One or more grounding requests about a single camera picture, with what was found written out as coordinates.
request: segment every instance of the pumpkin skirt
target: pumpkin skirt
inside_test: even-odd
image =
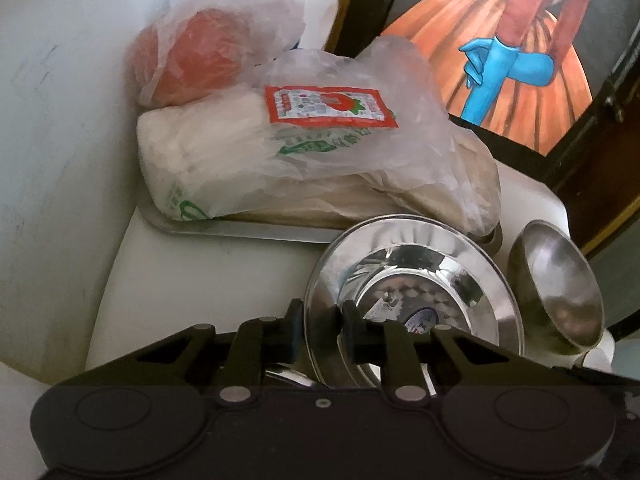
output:
[[[383,34],[412,41],[430,60],[449,113],[460,116],[469,90],[458,49],[473,38],[492,38],[508,0],[422,0]],[[556,18],[537,17],[523,52],[546,52]],[[506,79],[482,127],[546,155],[591,103],[591,91],[573,47],[545,87]]]

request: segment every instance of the red object in plastic bag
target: red object in plastic bag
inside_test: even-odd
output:
[[[154,106],[183,105],[233,85],[246,59],[249,28],[228,12],[201,10],[181,29],[175,39],[164,40],[174,43],[160,67],[156,25],[143,30],[133,46],[136,79]]]

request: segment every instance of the red printed label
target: red printed label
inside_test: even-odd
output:
[[[380,93],[371,88],[267,86],[265,92],[272,123],[307,128],[398,127]]]

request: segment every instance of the plastic bag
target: plastic bag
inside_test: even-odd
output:
[[[171,0],[130,50],[138,100],[182,105],[235,85],[294,47],[304,28],[299,0]]]
[[[417,212],[478,236],[497,224],[495,161],[471,131],[449,121],[431,70],[409,41],[378,38],[355,60],[293,50],[261,66],[256,77],[254,88],[237,86],[221,98],[140,117],[143,173],[156,206],[170,218],[248,211],[299,217],[312,198],[310,216],[315,208],[330,212],[328,218],[354,218],[353,208],[341,212],[347,196],[356,200],[363,189],[369,205],[380,196],[377,214]],[[287,113],[311,106],[335,127],[271,122],[265,86],[318,89],[291,91]],[[370,91],[379,93],[398,127],[340,126],[361,117],[360,108],[375,115],[374,103],[364,103]],[[329,95],[330,103],[335,93],[362,94],[364,105],[335,110],[313,101],[314,93],[321,100]],[[294,106],[295,98],[302,100]]]

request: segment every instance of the blue glove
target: blue glove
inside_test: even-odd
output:
[[[508,77],[526,84],[545,86],[553,76],[553,60],[547,54],[520,52],[503,45],[497,38],[477,38],[460,47],[468,58],[466,87],[471,94],[462,118],[480,125]]]

